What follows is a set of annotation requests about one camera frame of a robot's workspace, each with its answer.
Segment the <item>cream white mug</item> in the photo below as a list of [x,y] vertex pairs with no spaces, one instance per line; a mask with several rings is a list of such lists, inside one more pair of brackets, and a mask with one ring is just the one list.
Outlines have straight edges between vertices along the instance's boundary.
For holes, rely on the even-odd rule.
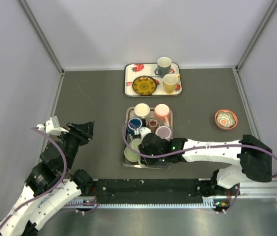
[[139,103],[134,107],[134,113],[138,118],[150,118],[150,107],[145,103]]

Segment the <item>dark blue mug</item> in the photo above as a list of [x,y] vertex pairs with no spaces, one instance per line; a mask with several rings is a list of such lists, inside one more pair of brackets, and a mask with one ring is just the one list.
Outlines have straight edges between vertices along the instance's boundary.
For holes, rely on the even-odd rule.
[[140,118],[130,118],[127,125],[127,132],[129,135],[137,136],[139,135],[139,130],[143,127],[143,121]]

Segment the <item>light green mug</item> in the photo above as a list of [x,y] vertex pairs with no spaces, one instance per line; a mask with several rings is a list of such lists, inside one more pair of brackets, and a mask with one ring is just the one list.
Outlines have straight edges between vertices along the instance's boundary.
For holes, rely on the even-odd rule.
[[132,164],[139,164],[141,165],[141,156],[135,152],[133,152],[133,150],[135,150],[136,152],[139,152],[139,148],[138,146],[141,144],[141,139],[133,139],[132,141],[130,141],[129,147],[126,147],[124,150],[124,156],[125,159],[132,163]]

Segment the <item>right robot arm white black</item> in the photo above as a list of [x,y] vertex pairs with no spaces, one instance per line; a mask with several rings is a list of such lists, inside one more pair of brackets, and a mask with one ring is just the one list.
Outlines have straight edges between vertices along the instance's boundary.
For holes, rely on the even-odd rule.
[[227,189],[253,180],[271,182],[272,150],[253,135],[230,142],[200,142],[186,138],[162,139],[147,134],[138,146],[147,165],[158,160],[170,163],[217,162],[228,166],[213,172],[202,188],[203,196],[220,195]]

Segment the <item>black gold mug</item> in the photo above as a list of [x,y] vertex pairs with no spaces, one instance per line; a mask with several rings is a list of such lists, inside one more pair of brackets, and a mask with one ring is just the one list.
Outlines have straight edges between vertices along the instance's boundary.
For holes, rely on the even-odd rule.
[[157,129],[158,127],[158,122],[154,119],[151,119],[149,122],[148,122],[148,127],[150,129]]

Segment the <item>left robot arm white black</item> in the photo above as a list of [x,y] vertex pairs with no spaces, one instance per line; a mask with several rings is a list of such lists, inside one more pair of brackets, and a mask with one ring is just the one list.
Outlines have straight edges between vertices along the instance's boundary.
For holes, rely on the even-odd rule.
[[32,128],[48,139],[40,162],[25,180],[8,215],[0,221],[0,236],[35,236],[60,209],[81,195],[96,194],[93,178],[85,170],[71,170],[80,146],[93,138],[94,122],[59,125],[56,116]]

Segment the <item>pink mug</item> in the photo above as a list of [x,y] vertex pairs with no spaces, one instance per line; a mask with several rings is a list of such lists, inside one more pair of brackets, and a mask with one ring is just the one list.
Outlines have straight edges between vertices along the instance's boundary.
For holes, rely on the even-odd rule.
[[159,125],[171,127],[169,116],[170,108],[166,104],[158,104],[154,109],[154,116],[158,121]]

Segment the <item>mauve purple mug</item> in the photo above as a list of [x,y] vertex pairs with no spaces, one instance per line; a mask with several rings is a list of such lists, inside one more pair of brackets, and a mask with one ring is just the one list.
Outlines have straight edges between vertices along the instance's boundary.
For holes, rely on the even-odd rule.
[[156,129],[155,134],[157,136],[159,136],[160,138],[166,139],[168,141],[170,141],[172,139],[172,136],[173,136],[172,129],[170,127],[165,126],[165,125],[159,126]]

